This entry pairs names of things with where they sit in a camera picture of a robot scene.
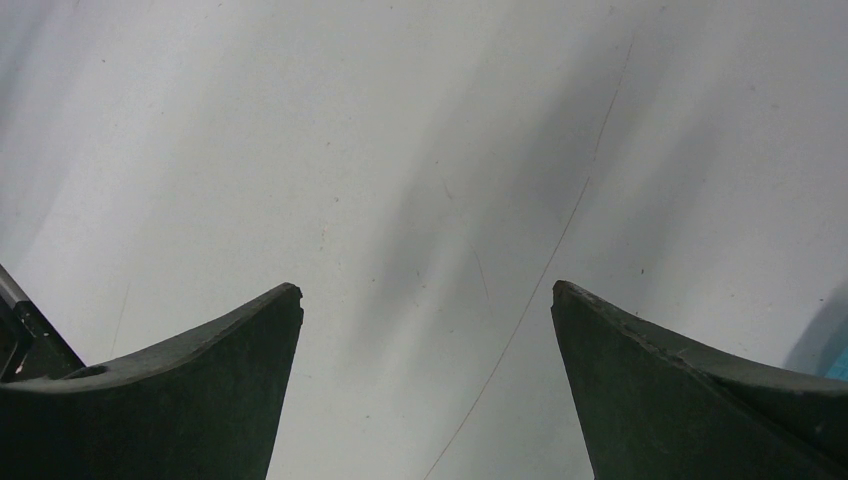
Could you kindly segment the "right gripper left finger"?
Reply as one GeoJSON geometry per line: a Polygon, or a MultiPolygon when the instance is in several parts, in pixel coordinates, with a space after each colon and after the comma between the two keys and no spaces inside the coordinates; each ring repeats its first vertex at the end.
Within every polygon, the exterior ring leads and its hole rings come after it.
{"type": "Polygon", "coordinates": [[[181,334],[1,388],[5,479],[263,479],[304,312],[281,284],[181,334]]]}

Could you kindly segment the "teal microphone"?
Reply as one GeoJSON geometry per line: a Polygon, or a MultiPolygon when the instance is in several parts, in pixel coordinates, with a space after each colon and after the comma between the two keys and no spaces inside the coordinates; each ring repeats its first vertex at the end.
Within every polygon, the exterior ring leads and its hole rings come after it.
{"type": "Polygon", "coordinates": [[[829,379],[848,381],[848,348],[845,348],[833,361],[825,373],[829,379]]]}

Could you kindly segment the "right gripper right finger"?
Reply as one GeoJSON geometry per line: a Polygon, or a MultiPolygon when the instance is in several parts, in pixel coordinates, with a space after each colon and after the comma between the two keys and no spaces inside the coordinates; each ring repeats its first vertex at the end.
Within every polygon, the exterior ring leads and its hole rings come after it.
{"type": "Polygon", "coordinates": [[[551,314],[598,479],[843,479],[847,385],[747,360],[564,280],[551,314]]]}

